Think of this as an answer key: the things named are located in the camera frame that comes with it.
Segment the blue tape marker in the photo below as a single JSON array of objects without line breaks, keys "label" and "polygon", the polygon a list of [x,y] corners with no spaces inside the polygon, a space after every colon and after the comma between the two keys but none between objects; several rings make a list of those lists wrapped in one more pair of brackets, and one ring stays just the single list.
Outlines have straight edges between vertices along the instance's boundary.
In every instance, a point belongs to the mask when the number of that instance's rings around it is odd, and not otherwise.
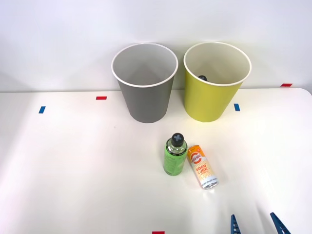
[{"label": "blue tape marker", "polygon": [[234,104],[235,111],[240,111],[239,105],[237,103]]},{"label": "blue tape marker", "polygon": [[39,114],[43,114],[44,109],[45,109],[45,106],[41,106],[41,108],[40,108],[40,110],[39,110]]}]

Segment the bottle cap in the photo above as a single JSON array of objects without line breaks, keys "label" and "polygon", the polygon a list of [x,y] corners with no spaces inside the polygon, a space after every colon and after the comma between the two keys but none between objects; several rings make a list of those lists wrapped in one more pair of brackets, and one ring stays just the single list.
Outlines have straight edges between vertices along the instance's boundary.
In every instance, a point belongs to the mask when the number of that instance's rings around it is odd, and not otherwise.
[{"label": "bottle cap", "polygon": [[203,75],[199,76],[198,78],[200,78],[200,79],[202,79],[204,81],[207,81],[207,78],[205,76],[203,76]]},{"label": "bottle cap", "polygon": [[183,142],[184,142],[184,137],[181,133],[173,134],[173,136],[171,138],[171,144],[174,147],[181,147],[183,145]]}]

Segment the can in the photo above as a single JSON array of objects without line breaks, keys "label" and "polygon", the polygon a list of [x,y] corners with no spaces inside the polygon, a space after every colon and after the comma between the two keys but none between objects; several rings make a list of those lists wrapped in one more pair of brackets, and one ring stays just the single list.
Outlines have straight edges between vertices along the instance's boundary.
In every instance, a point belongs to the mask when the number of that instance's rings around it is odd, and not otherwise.
[{"label": "can", "polygon": [[203,189],[210,189],[219,183],[199,145],[190,147],[187,156]]}]

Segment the red tape marker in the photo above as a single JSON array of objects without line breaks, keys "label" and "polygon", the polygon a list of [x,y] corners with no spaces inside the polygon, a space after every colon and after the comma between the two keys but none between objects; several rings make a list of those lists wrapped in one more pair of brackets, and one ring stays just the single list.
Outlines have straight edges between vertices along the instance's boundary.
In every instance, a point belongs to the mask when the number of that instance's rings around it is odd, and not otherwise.
[{"label": "red tape marker", "polygon": [[292,84],[284,83],[281,85],[281,87],[291,87]]},{"label": "red tape marker", "polygon": [[102,97],[97,97],[97,100],[106,100],[107,97],[106,96],[102,96]]}]

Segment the gray cup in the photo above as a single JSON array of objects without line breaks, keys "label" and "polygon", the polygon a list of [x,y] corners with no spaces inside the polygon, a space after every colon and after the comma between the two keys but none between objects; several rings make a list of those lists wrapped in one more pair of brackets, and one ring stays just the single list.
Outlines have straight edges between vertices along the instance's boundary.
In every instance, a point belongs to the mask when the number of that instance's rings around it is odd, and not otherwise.
[{"label": "gray cup", "polygon": [[176,55],[154,43],[128,46],[114,57],[112,72],[135,120],[153,123],[164,117],[177,68]]}]

